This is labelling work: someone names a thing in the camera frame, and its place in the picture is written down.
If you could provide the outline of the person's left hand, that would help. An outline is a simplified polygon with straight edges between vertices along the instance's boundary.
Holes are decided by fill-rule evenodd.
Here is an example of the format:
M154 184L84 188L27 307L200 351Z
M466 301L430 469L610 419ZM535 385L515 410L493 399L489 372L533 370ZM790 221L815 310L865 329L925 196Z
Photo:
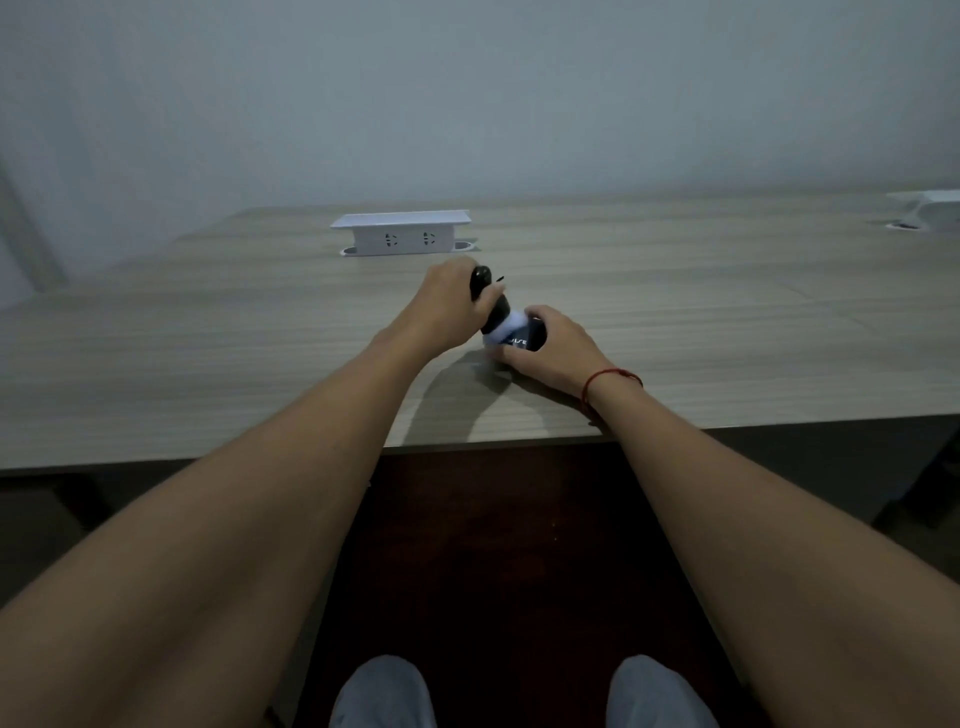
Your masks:
M390 331L430 361L458 348L480 332L480 294L473 298L476 261L458 256L432 265L414 297L390 324Z

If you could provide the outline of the person's right hand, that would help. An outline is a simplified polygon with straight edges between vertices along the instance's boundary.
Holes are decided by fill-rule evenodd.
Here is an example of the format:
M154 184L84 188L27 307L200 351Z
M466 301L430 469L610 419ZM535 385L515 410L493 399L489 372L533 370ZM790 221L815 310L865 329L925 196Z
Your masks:
M564 313L541 304L527 306L525 312L545 322L547 340L540 350L534 351L544 359L544 372L523 376L579 399L591 378L616 369L582 325ZM496 359L495 346L489 353Z

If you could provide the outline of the black and white bottle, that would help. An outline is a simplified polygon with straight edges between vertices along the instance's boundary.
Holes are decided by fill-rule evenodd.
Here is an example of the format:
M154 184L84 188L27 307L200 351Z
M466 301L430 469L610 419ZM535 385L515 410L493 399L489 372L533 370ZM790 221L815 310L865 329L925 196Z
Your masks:
M545 346L547 340L545 321L512 309L505 295L498 297L480 332L486 348L509 346L536 352Z

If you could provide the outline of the person's left forearm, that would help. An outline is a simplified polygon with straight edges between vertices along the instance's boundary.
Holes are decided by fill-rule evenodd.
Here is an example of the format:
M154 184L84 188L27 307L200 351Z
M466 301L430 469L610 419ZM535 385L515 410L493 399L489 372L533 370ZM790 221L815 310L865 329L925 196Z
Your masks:
M0 609L0 728L253 728L439 348L395 323Z

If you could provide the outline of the person's right forearm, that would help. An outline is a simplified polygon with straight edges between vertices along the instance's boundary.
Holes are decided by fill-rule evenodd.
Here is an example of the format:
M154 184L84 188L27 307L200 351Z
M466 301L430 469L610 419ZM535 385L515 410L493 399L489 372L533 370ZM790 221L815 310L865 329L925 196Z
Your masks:
M960 728L960 585L680 418L627 370L582 403L780 728Z

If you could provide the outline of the white desk socket box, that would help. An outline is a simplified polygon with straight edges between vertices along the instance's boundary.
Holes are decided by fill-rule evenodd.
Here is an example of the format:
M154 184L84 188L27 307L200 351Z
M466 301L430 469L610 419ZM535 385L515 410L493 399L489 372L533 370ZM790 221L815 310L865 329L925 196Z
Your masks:
M887 229L960 234L960 189L900 191L887 197L904 205L903 214L886 224Z
M350 232L353 244L345 258L467 253L474 240L457 238L457 228L472 223L468 210L430 210L345 214L330 229Z

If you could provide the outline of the person's left leg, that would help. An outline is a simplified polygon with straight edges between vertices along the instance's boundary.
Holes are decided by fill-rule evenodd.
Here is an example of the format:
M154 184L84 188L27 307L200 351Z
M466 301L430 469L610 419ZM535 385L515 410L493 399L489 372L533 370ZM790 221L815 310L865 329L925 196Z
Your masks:
M426 680L410 661L382 655L342 685L328 728L437 728Z

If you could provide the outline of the person's leg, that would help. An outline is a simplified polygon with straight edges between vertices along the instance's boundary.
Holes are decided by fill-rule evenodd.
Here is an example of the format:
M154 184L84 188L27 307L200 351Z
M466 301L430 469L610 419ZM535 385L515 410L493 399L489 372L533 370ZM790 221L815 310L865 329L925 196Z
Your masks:
M681 674L637 655L622 661L610 679L605 728L719 728L719 724Z
M410 661L382 655L342 685L328 728L437 728L426 680Z

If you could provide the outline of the person's right leg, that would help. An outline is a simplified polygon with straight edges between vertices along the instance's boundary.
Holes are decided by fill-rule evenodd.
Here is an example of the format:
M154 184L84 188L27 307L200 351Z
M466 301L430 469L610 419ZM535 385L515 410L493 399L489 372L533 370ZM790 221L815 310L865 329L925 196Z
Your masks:
M719 728L719 724L681 674L637 655L622 661L610 679L605 728Z

